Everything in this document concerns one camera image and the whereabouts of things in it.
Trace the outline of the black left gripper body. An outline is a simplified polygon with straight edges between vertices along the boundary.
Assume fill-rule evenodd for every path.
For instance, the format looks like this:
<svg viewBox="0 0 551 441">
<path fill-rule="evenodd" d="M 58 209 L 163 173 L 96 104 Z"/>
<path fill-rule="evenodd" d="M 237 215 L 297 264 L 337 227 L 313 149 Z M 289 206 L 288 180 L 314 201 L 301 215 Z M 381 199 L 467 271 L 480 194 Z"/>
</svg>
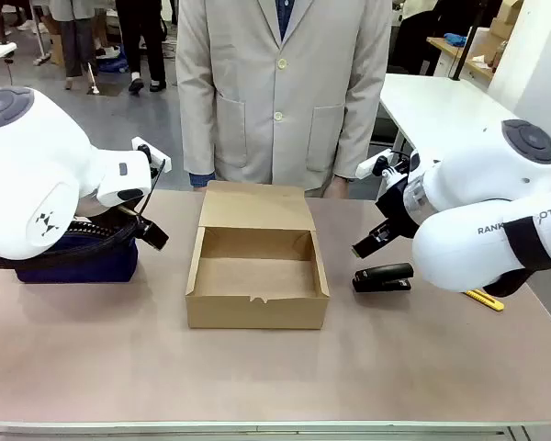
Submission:
<svg viewBox="0 0 551 441">
<path fill-rule="evenodd" d="M 94 224 L 128 224 L 132 216 L 118 207 L 105 207 L 95 195 L 81 198 L 75 212 L 76 218 L 89 219 Z"/>
</svg>

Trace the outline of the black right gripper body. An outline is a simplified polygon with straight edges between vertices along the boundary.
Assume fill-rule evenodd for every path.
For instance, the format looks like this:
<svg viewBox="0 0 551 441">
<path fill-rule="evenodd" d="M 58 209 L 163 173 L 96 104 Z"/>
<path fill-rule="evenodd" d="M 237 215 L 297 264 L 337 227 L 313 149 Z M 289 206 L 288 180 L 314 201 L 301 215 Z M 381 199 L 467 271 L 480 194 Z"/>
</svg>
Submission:
<svg viewBox="0 0 551 441">
<path fill-rule="evenodd" d="M 397 237 L 413 239 L 419 225 L 410 217 L 403 200 L 408 178 L 388 187 L 377 199 L 378 210 L 386 217 L 385 221 L 375 228 L 378 240 L 394 240 Z"/>
</svg>

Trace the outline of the brown cardboard box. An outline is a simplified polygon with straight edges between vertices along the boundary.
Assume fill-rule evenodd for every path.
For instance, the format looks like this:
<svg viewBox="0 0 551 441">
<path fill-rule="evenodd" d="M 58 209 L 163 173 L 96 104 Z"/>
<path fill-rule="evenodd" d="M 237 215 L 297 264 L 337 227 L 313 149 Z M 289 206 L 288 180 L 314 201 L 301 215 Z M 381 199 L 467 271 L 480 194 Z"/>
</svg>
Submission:
<svg viewBox="0 0 551 441">
<path fill-rule="evenodd" d="M 208 184 L 186 284 L 190 328 L 319 330 L 329 299 L 303 189 Z"/>
</svg>

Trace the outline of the person's right forearm beige sleeve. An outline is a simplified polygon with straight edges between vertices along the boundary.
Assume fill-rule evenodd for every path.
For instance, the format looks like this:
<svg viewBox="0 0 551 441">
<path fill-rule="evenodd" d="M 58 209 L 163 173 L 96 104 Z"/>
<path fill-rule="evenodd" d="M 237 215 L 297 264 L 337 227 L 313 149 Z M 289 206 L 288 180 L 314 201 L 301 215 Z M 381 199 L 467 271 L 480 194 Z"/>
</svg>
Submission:
<svg viewBox="0 0 551 441">
<path fill-rule="evenodd" d="M 180 117 L 184 168 L 190 185 L 205 190 L 215 178 L 214 88 L 196 80 L 179 80 Z"/>
</svg>

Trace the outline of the person's left forearm beige sleeve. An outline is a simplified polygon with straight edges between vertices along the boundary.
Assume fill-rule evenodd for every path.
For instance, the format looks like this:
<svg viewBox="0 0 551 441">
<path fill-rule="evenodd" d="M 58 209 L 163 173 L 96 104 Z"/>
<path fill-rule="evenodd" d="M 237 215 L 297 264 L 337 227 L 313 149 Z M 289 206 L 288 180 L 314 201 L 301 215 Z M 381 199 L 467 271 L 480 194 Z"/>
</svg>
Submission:
<svg viewBox="0 0 551 441">
<path fill-rule="evenodd" d="M 333 167 L 333 174 L 353 179 L 366 157 L 385 79 L 385 69 L 355 78 L 345 99 L 343 125 Z"/>
</svg>

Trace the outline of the black stapler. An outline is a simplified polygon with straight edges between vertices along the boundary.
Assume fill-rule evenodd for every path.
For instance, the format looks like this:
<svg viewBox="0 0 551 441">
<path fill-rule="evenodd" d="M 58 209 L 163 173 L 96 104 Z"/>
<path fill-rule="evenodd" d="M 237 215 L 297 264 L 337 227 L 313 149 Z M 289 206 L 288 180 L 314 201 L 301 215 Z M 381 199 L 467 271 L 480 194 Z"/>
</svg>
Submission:
<svg viewBox="0 0 551 441">
<path fill-rule="evenodd" d="M 408 291 L 413 276 L 408 263 L 375 266 L 356 271 L 352 284 L 357 293 Z"/>
</svg>

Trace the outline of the navy blue zipper bag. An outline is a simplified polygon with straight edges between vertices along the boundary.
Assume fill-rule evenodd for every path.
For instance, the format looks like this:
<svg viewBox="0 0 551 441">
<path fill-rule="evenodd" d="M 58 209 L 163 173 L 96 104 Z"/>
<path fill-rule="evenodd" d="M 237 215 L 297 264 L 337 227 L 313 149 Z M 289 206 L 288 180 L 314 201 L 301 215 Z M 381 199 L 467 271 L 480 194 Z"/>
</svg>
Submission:
<svg viewBox="0 0 551 441">
<path fill-rule="evenodd" d="M 138 248 L 133 236 L 102 249 L 116 231 L 88 221 L 73 221 L 63 237 L 52 246 L 54 252 L 95 246 L 98 252 L 69 264 L 53 264 L 41 269 L 16 269 L 17 278 L 27 284 L 126 283 L 132 278 Z"/>
</svg>

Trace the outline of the large white table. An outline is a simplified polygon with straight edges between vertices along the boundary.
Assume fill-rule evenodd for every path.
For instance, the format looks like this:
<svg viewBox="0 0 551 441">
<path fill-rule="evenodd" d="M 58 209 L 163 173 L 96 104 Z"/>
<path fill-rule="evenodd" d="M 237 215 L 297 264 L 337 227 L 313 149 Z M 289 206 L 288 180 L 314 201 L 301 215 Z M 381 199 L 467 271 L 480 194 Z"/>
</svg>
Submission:
<svg viewBox="0 0 551 441">
<path fill-rule="evenodd" d="M 420 153 L 470 147 L 492 126 L 515 115 L 465 80 L 388 73 L 380 104 Z"/>
</svg>

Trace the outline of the yellow utility knife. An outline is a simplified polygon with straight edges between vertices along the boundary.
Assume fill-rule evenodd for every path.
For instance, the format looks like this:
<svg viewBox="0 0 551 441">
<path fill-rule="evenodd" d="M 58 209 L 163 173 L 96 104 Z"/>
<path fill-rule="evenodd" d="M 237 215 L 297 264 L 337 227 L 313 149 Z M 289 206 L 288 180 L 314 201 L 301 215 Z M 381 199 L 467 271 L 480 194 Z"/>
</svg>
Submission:
<svg viewBox="0 0 551 441">
<path fill-rule="evenodd" d="M 471 299 L 483 304 L 484 306 L 487 306 L 493 311 L 497 311 L 497 312 L 504 311 L 505 306 L 501 301 L 496 300 L 495 298 L 491 297 L 488 293 L 485 293 L 482 290 L 479 290 L 479 289 L 468 290 L 468 291 L 465 291 L 464 294 L 470 297 Z"/>
</svg>

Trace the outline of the blue floor object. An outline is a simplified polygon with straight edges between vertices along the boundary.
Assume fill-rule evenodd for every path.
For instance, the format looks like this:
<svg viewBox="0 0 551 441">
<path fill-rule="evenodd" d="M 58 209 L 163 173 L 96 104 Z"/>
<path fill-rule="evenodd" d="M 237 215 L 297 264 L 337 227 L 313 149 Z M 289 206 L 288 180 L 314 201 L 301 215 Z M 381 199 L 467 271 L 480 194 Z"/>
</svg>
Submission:
<svg viewBox="0 0 551 441">
<path fill-rule="evenodd" d="M 107 74 L 124 74 L 129 72 L 128 61 L 122 46 L 105 48 L 104 55 L 96 56 L 100 72 Z"/>
</svg>

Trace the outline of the person torso beige jacket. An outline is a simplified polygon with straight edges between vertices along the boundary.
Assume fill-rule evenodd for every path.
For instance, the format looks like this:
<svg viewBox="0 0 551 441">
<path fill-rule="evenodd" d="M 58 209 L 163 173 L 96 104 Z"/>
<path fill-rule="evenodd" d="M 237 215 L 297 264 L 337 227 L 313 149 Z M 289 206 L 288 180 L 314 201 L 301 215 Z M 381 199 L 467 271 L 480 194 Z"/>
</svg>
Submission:
<svg viewBox="0 0 551 441">
<path fill-rule="evenodd" d="M 347 90 L 387 71 L 391 0 L 180 0 L 179 80 L 214 88 L 215 179 L 330 198 Z"/>
</svg>

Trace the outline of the wooden desk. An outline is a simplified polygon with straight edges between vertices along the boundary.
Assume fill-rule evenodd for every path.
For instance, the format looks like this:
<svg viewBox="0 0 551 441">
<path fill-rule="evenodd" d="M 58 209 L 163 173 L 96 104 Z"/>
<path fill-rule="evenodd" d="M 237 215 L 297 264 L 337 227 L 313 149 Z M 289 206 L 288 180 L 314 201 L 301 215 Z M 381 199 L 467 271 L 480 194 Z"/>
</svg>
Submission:
<svg viewBox="0 0 551 441">
<path fill-rule="evenodd" d="M 450 45 L 444 38 L 428 37 L 427 42 L 440 51 L 436 66 L 432 69 L 432 76 L 452 77 L 459 64 L 464 49 Z M 486 89 L 493 78 L 493 72 L 487 65 L 488 55 L 495 47 L 486 41 L 474 42 L 467 54 L 467 59 L 459 74 L 460 79 L 473 83 L 478 88 Z"/>
</svg>

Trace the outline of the black stand pole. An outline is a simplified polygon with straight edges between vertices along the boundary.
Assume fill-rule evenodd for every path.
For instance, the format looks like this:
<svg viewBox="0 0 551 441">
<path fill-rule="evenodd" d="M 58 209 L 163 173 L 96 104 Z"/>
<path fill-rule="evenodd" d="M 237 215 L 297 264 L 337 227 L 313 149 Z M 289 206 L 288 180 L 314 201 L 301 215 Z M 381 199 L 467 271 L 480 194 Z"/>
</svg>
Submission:
<svg viewBox="0 0 551 441">
<path fill-rule="evenodd" d="M 459 48 L 460 49 L 460 54 L 458 55 L 458 62 L 456 64 L 456 68 L 455 68 L 453 74 L 450 76 L 450 78 L 453 81 L 459 81 L 460 80 L 460 75 L 461 75 L 461 73 L 463 71 L 463 68 L 465 66 L 465 63 L 467 61 L 467 56 L 468 56 L 468 54 L 471 50 L 471 47 L 473 45 L 474 38 L 476 37 L 477 31 L 478 31 L 478 25 L 472 26 L 469 29 L 469 32 L 466 35 L 466 37 L 467 37 L 466 46 L 463 47 L 463 48 Z"/>
</svg>

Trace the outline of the bystander in black trousers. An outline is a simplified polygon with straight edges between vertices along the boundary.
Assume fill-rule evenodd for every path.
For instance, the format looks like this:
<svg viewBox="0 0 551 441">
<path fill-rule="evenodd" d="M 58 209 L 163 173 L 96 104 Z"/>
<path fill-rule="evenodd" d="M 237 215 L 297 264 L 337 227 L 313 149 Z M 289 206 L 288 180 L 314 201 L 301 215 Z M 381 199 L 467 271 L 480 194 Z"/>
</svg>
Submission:
<svg viewBox="0 0 551 441">
<path fill-rule="evenodd" d="M 136 96 L 144 87 L 141 78 L 140 41 L 144 39 L 151 75 L 150 91 L 166 88 L 162 46 L 161 0 L 115 0 L 122 44 L 131 75 L 129 92 Z"/>
</svg>

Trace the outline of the stacked cardboard boxes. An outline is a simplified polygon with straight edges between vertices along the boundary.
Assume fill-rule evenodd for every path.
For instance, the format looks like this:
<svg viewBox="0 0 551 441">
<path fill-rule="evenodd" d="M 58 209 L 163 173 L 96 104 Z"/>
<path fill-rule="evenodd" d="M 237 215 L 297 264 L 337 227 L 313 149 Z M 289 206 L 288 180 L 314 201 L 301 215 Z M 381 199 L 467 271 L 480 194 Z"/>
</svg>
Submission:
<svg viewBox="0 0 551 441">
<path fill-rule="evenodd" d="M 500 40 L 508 40 L 514 29 L 524 0 L 501 0 L 497 15 L 491 20 L 489 36 Z"/>
</svg>

